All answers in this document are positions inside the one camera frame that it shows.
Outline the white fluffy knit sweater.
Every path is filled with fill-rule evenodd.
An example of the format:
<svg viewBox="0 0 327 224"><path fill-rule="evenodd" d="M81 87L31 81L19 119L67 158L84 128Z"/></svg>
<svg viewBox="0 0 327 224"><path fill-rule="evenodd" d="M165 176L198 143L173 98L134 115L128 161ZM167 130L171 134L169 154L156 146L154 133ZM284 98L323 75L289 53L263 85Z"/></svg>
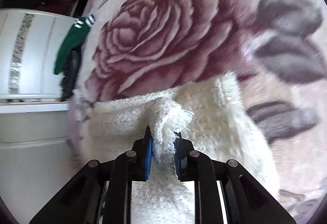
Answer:
<svg viewBox="0 0 327 224"><path fill-rule="evenodd" d="M97 102L88 110L79 144L84 161L108 161L131 149L146 128L154 140L153 163L146 182L132 187L133 223L193 223L193 183L177 179L173 140L177 133L218 161L236 159L272 195L279 179L268 143L245 112L233 73L198 83Z"/></svg>

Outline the black garment on bed edge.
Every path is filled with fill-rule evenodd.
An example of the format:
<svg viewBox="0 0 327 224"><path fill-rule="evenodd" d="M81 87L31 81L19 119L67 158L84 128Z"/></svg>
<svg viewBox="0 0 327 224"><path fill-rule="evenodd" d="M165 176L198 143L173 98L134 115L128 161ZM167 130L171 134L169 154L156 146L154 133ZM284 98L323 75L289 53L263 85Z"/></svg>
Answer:
<svg viewBox="0 0 327 224"><path fill-rule="evenodd" d="M60 101L67 101L72 95L75 87L76 78L79 73L82 62L82 54L80 48L73 49L67 56L64 68L63 79L60 83L62 95Z"/></svg>

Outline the green striped garment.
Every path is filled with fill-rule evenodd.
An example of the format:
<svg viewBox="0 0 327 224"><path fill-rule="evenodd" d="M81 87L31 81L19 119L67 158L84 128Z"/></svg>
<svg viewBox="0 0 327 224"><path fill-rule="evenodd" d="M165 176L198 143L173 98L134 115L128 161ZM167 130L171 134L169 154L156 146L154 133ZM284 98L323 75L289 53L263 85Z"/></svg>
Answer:
<svg viewBox="0 0 327 224"><path fill-rule="evenodd" d="M80 17L74 21L57 52L53 71L55 75L64 71L64 65L71 51L84 43L95 21L94 15Z"/></svg>

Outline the floral plush blanket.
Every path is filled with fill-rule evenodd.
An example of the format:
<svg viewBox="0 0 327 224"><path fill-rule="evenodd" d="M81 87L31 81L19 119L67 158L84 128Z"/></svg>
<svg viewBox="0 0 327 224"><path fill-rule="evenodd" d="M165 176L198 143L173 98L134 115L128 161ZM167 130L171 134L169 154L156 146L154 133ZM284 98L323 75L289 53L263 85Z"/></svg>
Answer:
<svg viewBox="0 0 327 224"><path fill-rule="evenodd" d="M278 173L275 197L307 223L326 195L324 0L89 0L70 115L80 129L97 102L233 73Z"/></svg>

